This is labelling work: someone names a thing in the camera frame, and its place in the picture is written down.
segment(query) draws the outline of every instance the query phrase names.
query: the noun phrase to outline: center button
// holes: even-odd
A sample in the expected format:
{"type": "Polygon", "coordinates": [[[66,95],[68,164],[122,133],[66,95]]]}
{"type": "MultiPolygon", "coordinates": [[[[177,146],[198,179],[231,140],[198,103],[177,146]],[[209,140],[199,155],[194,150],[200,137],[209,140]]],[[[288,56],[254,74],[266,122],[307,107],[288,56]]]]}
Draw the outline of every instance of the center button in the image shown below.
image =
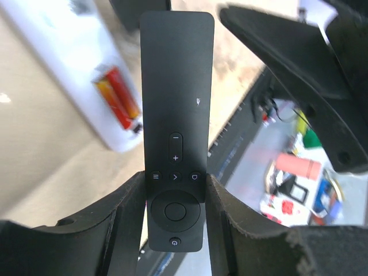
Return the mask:
{"type": "Polygon", "coordinates": [[[186,209],[180,203],[170,203],[165,208],[165,215],[169,220],[182,220],[186,215],[186,209]]]}

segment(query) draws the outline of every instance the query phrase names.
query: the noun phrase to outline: white plastic object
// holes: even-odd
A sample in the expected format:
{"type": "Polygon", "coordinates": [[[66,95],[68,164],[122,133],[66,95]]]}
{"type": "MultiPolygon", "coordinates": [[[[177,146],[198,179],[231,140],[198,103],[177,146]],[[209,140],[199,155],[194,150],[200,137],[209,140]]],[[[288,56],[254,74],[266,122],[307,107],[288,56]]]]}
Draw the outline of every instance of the white plastic object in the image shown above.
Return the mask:
{"type": "MultiPolygon", "coordinates": [[[[0,0],[0,6],[109,148],[125,152],[142,141],[142,132],[121,126],[93,84],[98,66],[117,66],[142,109],[127,65],[92,0],[0,0]]],[[[143,124],[142,116],[136,123],[143,124]]]]}

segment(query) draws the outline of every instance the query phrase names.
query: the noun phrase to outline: black remote control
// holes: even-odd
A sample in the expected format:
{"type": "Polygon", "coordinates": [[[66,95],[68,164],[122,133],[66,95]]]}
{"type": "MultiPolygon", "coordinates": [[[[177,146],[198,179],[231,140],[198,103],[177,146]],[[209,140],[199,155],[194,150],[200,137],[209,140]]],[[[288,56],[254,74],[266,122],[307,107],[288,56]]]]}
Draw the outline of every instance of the black remote control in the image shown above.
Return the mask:
{"type": "Polygon", "coordinates": [[[214,19],[149,11],[140,29],[148,244],[195,252],[205,221],[214,19]]]}

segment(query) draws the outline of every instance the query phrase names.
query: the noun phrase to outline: battery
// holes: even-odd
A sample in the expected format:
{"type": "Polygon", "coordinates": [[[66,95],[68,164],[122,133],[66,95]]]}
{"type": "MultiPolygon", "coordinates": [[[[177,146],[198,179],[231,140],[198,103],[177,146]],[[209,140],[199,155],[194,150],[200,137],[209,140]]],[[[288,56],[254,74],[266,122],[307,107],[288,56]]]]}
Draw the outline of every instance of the battery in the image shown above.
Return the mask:
{"type": "Polygon", "coordinates": [[[117,66],[113,66],[105,75],[105,78],[110,82],[111,87],[114,89],[116,96],[120,103],[125,108],[130,119],[136,119],[141,115],[141,110],[132,97],[127,85],[122,78],[117,66]]]}
{"type": "Polygon", "coordinates": [[[124,107],[119,103],[119,100],[115,95],[114,89],[110,85],[110,82],[103,78],[98,82],[95,82],[95,85],[97,86],[106,103],[110,106],[110,109],[115,114],[122,127],[124,129],[130,129],[133,125],[133,121],[129,118],[124,107]]]}

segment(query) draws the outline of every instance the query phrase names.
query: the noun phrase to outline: green object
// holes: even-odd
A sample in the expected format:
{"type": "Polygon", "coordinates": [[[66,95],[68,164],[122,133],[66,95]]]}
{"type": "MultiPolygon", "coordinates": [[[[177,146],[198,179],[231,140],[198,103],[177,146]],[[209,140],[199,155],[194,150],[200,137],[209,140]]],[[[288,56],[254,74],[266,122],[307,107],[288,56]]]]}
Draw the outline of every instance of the green object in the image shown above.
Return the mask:
{"type": "Polygon", "coordinates": [[[303,143],[305,148],[317,148],[322,147],[320,140],[317,137],[316,132],[308,129],[303,137],[303,143]]]}

